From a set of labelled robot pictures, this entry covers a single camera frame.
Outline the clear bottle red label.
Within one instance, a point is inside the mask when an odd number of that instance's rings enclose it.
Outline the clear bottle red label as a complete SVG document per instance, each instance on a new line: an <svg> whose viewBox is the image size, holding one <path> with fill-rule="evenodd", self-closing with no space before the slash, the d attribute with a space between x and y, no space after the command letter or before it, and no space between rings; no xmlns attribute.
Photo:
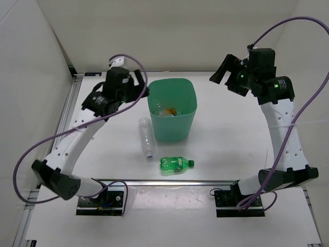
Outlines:
<svg viewBox="0 0 329 247"><path fill-rule="evenodd" d="M168 114L165 109L160 103L157 104L157 114L159 117L173 117L172 115Z"/></svg>

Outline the clear unlabelled plastic bottle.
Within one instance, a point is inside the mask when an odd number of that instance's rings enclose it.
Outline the clear unlabelled plastic bottle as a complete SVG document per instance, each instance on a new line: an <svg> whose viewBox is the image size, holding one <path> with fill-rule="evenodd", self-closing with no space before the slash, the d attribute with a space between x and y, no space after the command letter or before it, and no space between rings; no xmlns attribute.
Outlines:
<svg viewBox="0 0 329 247"><path fill-rule="evenodd" d="M138 122L141 146L147 159L152 159L155 153L155 141L152 123L149 118L141 118Z"/></svg>

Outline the orange plastic bottle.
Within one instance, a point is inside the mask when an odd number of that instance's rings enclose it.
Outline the orange plastic bottle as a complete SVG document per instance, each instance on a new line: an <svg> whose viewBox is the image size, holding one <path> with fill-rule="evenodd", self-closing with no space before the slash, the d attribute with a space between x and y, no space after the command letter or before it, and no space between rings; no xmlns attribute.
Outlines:
<svg viewBox="0 0 329 247"><path fill-rule="evenodd" d="M166 111L168 114L172 115L172 116L176 116L176 115L177 115L177 111L176 111L175 108L165 109L165 111Z"/></svg>

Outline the green soda bottle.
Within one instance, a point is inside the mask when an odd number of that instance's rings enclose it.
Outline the green soda bottle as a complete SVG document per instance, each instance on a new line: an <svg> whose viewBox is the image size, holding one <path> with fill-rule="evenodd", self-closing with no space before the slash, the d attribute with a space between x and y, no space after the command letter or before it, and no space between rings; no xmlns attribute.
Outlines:
<svg viewBox="0 0 329 247"><path fill-rule="evenodd" d="M160 159L160 172L162 174L183 173L194 167L194 160L187 160L184 157L163 157Z"/></svg>

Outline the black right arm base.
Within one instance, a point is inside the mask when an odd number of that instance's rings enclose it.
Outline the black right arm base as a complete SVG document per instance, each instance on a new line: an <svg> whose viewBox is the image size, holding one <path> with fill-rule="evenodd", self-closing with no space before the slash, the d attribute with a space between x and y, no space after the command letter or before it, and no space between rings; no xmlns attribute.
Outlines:
<svg viewBox="0 0 329 247"><path fill-rule="evenodd" d="M264 217L264 207L260 196L247 208L238 210L237 203L244 199L239 198L229 188L213 188L209 191L215 199L216 216L218 218L247 218Z"/></svg>

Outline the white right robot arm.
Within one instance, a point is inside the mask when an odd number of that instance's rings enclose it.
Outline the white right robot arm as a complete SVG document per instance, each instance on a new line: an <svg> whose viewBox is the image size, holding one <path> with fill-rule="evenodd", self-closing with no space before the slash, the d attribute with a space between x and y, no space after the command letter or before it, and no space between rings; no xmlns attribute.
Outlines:
<svg viewBox="0 0 329 247"><path fill-rule="evenodd" d="M272 49L251 50L249 58L240 60L228 54L210 81L219 84L226 72L227 89L241 96L251 92L265 115L275 169L262 169L257 175L237 181L231 192L231 201L244 205L251 194L259 189L272 192L303 185L319 176L318 169L311 167L303 153L298 131L288 131L295 117L294 89L287 76L276 76L275 51Z"/></svg>

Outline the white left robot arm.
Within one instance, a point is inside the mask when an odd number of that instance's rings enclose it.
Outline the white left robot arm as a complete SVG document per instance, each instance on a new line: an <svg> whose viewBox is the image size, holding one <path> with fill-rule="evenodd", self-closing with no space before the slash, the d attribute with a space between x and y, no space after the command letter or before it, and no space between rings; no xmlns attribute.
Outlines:
<svg viewBox="0 0 329 247"><path fill-rule="evenodd" d="M96 206L107 202L104 185L94 179L73 175L74 166L96 132L115 114L123 103L146 97L148 88L140 70L129 71L122 67L110 68L105 81L98 83L81 105L72 125L73 131L64 135L55 149L43 161L35 160L31 166L41 184L64 200L74 196L90 199Z"/></svg>

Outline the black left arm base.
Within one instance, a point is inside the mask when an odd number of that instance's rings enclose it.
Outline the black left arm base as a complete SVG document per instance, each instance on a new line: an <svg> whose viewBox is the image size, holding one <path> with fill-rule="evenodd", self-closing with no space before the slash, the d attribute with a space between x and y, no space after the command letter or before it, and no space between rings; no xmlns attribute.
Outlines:
<svg viewBox="0 0 329 247"><path fill-rule="evenodd" d="M122 216L124 213L126 190L124 186L110 186L97 198L79 198L77 216Z"/></svg>

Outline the green plastic bin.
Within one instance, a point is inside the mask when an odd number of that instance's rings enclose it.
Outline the green plastic bin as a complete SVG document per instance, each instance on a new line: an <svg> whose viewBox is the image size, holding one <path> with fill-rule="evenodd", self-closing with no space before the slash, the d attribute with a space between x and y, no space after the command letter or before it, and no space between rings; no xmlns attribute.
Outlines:
<svg viewBox="0 0 329 247"><path fill-rule="evenodd" d="M177 115L159 117L157 104L175 108ZM192 82L185 78L155 80L149 85L148 106L154 135L159 142L178 142L188 137L197 109Z"/></svg>

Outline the aluminium left rail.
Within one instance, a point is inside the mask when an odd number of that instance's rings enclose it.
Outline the aluminium left rail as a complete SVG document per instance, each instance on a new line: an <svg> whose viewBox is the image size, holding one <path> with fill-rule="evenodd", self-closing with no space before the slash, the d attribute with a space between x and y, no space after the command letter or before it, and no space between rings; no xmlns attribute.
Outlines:
<svg viewBox="0 0 329 247"><path fill-rule="evenodd" d="M84 74L75 74L72 85L66 97L64 108L61 114L59 125L57 128L57 134L64 132L70 126L72 115L74 113L75 105L77 102L78 94L80 91L81 83Z"/></svg>

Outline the aluminium rail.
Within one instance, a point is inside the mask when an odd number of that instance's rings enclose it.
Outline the aluminium rail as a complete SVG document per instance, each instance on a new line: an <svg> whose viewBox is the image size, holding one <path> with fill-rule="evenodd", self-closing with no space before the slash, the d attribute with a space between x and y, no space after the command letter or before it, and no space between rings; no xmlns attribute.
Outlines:
<svg viewBox="0 0 329 247"><path fill-rule="evenodd" d="M126 182L128 186L229 186L232 180L139 180L139 179L93 179L100 184Z"/></svg>
<svg viewBox="0 0 329 247"><path fill-rule="evenodd" d="M84 74L75 74L72 85L66 97L64 108L61 114L59 125L57 128L57 134L64 132L70 126L72 115L74 113L75 105L77 102L78 94L80 91L81 83Z"/></svg>

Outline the aluminium front rail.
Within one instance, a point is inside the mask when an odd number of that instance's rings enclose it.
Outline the aluminium front rail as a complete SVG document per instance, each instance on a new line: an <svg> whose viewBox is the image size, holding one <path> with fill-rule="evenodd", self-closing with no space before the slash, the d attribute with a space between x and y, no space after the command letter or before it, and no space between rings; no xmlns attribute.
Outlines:
<svg viewBox="0 0 329 247"><path fill-rule="evenodd" d="M229 186L232 180L139 180L139 179L93 179L100 184L126 182L128 186Z"/></svg>

